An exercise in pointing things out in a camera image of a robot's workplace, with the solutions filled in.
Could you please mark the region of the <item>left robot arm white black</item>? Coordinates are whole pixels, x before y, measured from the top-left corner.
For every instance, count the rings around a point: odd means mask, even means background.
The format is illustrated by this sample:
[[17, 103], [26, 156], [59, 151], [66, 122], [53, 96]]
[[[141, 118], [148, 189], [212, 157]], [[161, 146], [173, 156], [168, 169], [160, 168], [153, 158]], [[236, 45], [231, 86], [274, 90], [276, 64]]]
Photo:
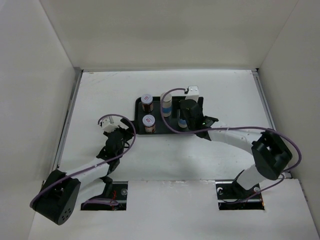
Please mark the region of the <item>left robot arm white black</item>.
[[120, 122], [127, 128], [116, 126], [113, 129], [105, 129], [105, 146], [93, 161], [71, 173], [58, 169], [52, 171], [38, 195], [31, 200], [30, 208], [57, 225], [65, 223], [76, 206], [79, 191], [93, 181], [103, 180], [114, 172], [120, 164], [120, 158], [132, 147], [129, 140], [136, 140], [133, 122], [125, 117]]

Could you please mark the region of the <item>grain bottle blue label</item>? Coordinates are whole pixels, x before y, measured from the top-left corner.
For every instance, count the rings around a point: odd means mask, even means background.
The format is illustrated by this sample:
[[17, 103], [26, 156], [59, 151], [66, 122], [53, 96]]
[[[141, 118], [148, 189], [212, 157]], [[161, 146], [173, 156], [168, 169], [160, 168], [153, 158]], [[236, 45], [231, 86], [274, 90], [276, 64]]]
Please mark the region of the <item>grain bottle blue label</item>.
[[177, 124], [182, 129], [186, 129], [188, 127], [186, 120], [182, 118], [178, 119]]
[[162, 103], [162, 112], [165, 118], [169, 117], [172, 113], [172, 95], [168, 93], [165, 97], [165, 92], [163, 92], [160, 96], [160, 101], [163, 100]]

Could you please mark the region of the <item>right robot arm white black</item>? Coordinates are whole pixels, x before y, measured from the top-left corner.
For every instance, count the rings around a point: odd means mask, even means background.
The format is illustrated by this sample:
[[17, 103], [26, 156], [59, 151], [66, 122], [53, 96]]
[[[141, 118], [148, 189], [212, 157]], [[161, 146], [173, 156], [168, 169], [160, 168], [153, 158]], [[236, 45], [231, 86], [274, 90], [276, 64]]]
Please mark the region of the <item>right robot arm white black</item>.
[[281, 137], [269, 128], [260, 132], [232, 130], [219, 124], [218, 119], [205, 116], [193, 99], [182, 100], [179, 106], [189, 130], [202, 131], [195, 134], [197, 137], [231, 145], [253, 156], [254, 164], [240, 172], [232, 182], [231, 190], [238, 198], [245, 197], [264, 180], [277, 180], [293, 157]]

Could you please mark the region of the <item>sauce jar white lid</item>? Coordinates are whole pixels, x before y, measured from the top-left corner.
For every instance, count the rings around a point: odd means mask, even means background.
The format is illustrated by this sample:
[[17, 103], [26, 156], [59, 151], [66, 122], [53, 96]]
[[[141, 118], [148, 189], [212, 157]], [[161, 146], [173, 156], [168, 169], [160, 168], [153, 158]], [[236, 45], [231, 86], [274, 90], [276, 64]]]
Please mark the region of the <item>sauce jar white lid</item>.
[[147, 114], [142, 118], [144, 130], [146, 133], [154, 133], [156, 130], [156, 119], [153, 115]]
[[153, 111], [153, 97], [146, 93], [141, 96], [141, 106], [145, 113], [150, 113]]

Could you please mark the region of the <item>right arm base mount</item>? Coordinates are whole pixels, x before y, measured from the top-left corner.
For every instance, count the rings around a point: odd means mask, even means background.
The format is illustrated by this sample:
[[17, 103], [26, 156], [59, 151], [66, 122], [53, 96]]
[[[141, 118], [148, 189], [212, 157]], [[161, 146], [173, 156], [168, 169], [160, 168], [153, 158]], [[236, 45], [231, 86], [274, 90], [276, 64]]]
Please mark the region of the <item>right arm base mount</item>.
[[260, 184], [245, 190], [234, 180], [216, 180], [217, 204], [220, 211], [264, 210]]

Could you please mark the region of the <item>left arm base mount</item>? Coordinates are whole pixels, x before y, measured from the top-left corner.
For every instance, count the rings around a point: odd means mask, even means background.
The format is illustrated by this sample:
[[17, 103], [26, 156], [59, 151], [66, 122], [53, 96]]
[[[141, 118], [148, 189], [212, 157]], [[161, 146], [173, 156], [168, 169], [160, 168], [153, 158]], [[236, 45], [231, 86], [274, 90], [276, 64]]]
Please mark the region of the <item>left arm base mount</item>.
[[126, 211], [128, 187], [127, 181], [113, 181], [106, 176], [100, 178], [97, 182], [99, 184], [99, 192], [97, 194], [90, 194], [89, 198], [85, 199], [81, 205], [81, 211]]

